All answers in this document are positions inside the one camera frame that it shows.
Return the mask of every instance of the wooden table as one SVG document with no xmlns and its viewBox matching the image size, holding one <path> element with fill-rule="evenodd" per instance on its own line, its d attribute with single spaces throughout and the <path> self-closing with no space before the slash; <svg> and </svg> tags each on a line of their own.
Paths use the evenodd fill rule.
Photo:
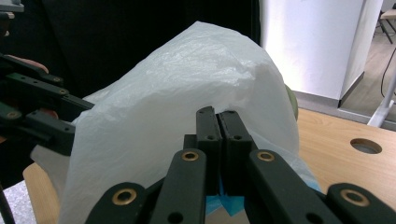
<svg viewBox="0 0 396 224">
<path fill-rule="evenodd" d="M 370 190 L 396 210 L 396 133 L 300 109 L 300 156 L 306 161 L 321 189 L 348 182 Z M 350 142 L 365 138 L 382 151 L 366 154 Z M 56 223 L 59 203 L 47 175 L 36 164 L 24 172 L 37 223 Z M 206 223 L 246 223 L 246 217 L 229 218 L 223 211 Z"/>
<path fill-rule="evenodd" d="M 396 19 L 396 9 L 390 9 L 381 15 L 381 20 L 394 20 Z"/>
</svg>

